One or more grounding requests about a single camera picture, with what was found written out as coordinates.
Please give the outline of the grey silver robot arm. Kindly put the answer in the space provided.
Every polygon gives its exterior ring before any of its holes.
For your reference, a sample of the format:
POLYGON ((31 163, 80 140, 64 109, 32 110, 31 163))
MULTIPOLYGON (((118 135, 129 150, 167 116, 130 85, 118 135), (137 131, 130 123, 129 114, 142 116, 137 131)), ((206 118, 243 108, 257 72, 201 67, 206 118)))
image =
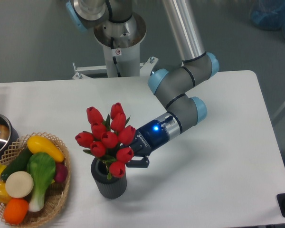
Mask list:
POLYGON ((146 25, 133 11, 130 0, 69 0, 66 3, 79 30, 94 30, 96 40, 103 47, 107 76, 148 75, 150 90, 166 110, 136 131, 130 146, 140 159, 128 162, 128 167, 148 167, 151 152, 205 119, 207 108, 203 101, 189 98, 186 93, 219 70, 216 57, 202 45, 190 3, 165 0, 163 6, 182 59, 182 66, 172 72, 140 66, 140 44, 146 25))

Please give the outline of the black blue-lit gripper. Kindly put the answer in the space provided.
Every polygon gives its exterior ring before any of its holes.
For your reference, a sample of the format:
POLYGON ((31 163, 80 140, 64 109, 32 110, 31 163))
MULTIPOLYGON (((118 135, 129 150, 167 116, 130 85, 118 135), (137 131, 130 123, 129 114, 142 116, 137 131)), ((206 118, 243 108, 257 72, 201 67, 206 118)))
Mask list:
POLYGON ((167 131, 158 120, 152 120, 135 132, 133 141, 130 143, 134 155, 143 157, 141 160, 130 160, 126 163, 128 168, 148 168, 149 155, 169 140, 167 131))

